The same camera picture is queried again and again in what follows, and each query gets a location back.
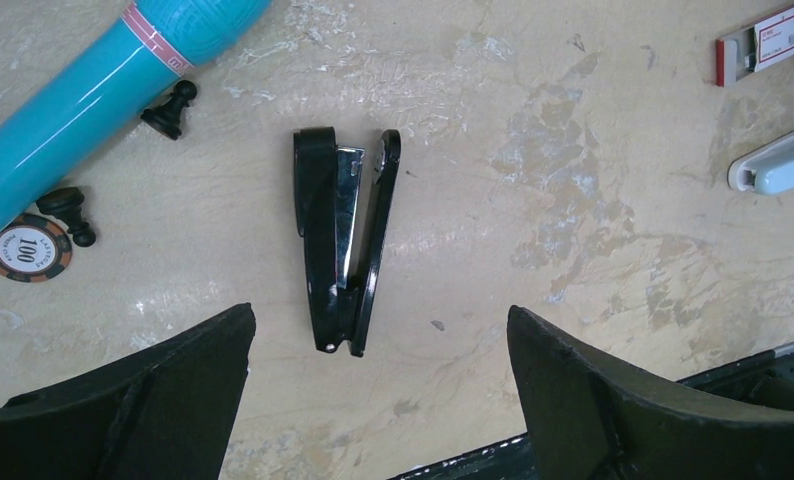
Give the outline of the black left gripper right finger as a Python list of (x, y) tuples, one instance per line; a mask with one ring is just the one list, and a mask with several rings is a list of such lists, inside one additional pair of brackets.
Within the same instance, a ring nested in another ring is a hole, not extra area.
[(684, 386), (509, 310), (508, 351), (543, 479), (794, 479), (782, 380), (740, 401)]

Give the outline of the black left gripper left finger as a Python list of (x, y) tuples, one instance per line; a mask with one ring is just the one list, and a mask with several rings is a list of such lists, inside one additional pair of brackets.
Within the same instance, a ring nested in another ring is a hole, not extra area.
[(0, 407), (0, 479), (215, 479), (249, 373), (249, 304)]

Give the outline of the staple box red white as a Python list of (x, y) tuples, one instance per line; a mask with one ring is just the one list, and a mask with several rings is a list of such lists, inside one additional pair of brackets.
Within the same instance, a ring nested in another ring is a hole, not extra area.
[(794, 2), (715, 41), (718, 87), (729, 87), (794, 56)]

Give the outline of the black stapler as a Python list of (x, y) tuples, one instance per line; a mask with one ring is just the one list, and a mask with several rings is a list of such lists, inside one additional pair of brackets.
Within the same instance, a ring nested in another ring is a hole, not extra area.
[(363, 357), (402, 153), (396, 129), (383, 131), (365, 211), (365, 151), (340, 146), (332, 127), (293, 135), (296, 225), (304, 243), (309, 312), (316, 348), (342, 343)]

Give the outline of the light blue stapler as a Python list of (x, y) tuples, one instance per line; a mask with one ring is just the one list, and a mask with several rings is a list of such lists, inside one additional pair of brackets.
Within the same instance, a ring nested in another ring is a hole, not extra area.
[(794, 131), (735, 160), (728, 185), (739, 192), (774, 196), (794, 189)]

